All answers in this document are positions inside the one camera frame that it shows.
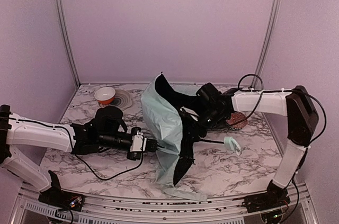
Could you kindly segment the mint green folding umbrella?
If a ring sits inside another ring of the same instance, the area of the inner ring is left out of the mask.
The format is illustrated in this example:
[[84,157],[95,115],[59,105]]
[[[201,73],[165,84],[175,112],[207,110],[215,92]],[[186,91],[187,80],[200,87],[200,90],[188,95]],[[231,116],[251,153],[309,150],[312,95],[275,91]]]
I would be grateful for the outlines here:
[[163,74],[158,75],[141,95],[141,107],[145,124],[163,148],[165,153],[156,153],[160,168],[156,183],[170,196],[194,201],[206,201],[207,195],[176,188],[178,182],[194,164],[194,143],[202,138],[189,138],[185,126],[198,124],[181,107],[194,110],[198,107],[216,107],[228,111],[229,119],[235,111],[231,102],[233,92],[221,93],[211,83],[204,84],[195,95],[177,92]]

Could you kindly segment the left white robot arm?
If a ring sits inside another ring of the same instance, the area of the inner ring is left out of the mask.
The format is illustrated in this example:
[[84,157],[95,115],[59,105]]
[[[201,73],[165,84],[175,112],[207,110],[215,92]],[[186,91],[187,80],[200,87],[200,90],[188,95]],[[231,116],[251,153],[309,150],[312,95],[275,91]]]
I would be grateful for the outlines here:
[[44,170],[25,154],[19,145],[60,150],[74,155],[102,153],[108,149],[123,149],[129,160],[143,160],[145,152],[155,152],[159,144],[146,138],[139,127],[128,130],[123,112],[115,106],[97,110],[86,124],[52,124],[29,120],[1,105],[1,167],[34,186],[38,200],[65,211],[81,211],[84,196],[66,192],[51,170]]

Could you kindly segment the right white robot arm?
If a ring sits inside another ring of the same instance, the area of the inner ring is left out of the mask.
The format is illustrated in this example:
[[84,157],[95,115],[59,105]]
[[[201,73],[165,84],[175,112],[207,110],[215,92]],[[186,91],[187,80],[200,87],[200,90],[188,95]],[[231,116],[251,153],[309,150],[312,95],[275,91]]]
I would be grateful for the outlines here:
[[186,123],[203,132],[224,123],[235,112],[255,111],[281,115],[287,119],[286,148],[280,165],[266,191],[246,196],[243,206],[249,213],[268,210],[290,203],[287,187],[294,183],[297,171],[303,165],[308,149],[316,140],[314,132],[319,115],[314,106],[316,98],[304,86],[292,89],[254,90],[231,88],[225,93],[212,84],[203,85],[195,97],[187,97],[188,104],[179,114]]

